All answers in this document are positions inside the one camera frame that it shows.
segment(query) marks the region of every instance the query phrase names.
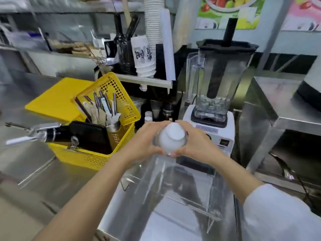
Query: yellow plastic basket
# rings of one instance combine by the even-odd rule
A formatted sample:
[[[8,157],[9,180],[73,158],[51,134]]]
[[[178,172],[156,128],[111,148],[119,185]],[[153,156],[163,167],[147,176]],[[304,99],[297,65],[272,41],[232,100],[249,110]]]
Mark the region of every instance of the yellow plastic basket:
[[[141,117],[139,111],[130,99],[123,85],[119,81],[116,74],[109,72],[102,76],[94,84],[77,95],[81,102],[85,101],[83,95],[89,96],[93,100],[93,92],[102,90],[107,93],[108,98],[113,98],[113,93],[116,93],[118,111],[121,113],[120,122],[124,128],[128,129],[120,143],[117,145],[112,154],[120,150],[135,134],[134,123]],[[85,115],[77,117],[78,121],[85,121]],[[74,165],[83,166],[91,169],[100,170],[102,166],[112,156],[104,155],[83,149],[68,149],[66,145],[58,143],[48,143],[48,146],[56,154],[62,162],[68,162]]]

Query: person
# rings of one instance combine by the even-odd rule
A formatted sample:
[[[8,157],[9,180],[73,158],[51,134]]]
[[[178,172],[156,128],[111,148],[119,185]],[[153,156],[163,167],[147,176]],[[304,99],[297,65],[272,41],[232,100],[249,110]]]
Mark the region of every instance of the person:
[[[269,184],[264,184],[223,154],[200,129],[176,121],[187,131],[187,144],[172,157],[188,156],[213,166],[243,205],[247,233],[252,240],[320,240],[321,218],[309,207]],[[34,241],[92,240],[118,183],[133,162],[165,152],[152,144],[169,121],[148,122],[62,208]]]

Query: white blender base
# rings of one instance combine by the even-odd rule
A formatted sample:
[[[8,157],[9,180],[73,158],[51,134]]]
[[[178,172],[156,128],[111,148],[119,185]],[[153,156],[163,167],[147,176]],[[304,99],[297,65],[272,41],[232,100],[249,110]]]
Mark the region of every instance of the white blender base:
[[[191,121],[192,111],[195,105],[190,105],[183,117],[183,121],[187,121],[198,129],[202,129],[207,135],[211,137],[211,140],[216,144],[226,155],[231,156],[232,149],[235,142],[235,122],[233,113],[227,112],[227,125],[225,128],[218,128],[208,126]]]

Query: poster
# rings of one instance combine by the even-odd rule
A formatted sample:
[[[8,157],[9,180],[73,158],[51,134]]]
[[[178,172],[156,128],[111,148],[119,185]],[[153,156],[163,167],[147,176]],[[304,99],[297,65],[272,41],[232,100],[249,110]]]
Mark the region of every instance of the poster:
[[[229,18],[238,17],[237,29],[255,29],[265,0],[202,0],[196,29],[225,29]]]
[[[293,0],[281,30],[321,31],[321,0]]]

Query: yellow tray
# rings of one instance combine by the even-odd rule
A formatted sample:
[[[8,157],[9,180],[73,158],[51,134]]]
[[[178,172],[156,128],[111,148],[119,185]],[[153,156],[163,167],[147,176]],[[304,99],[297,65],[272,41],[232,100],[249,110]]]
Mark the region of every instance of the yellow tray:
[[[25,109],[67,122],[73,121],[81,113],[70,100],[93,83],[87,80],[63,78],[27,104]]]
[[[108,98],[110,99],[112,98],[112,94],[114,92],[116,93],[118,111],[122,114],[120,117],[120,122],[124,128],[128,129],[120,143],[113,151],[112,154],[114,154],[134,136],[135,122],[140,119],[141,115],[130,99],[123,85],[119,81],[118,77],[113,72],[109,72],[102,76],[98,81],[93,83],[84,91],[80,92],[77,97],[81,102],[85,101],[83,95],[87,95],[93,100],[93,92],[99,94],[99,89],[106,91]],[[81,114],[77,120],[85,121],[85,115]],[[48,145],[60,159],[60,161],[96,170],[101,169],[112,156],[112,154],[104,155],[83,149],[70,150],[67,149],[67,146],[57,143],[48,143]]]

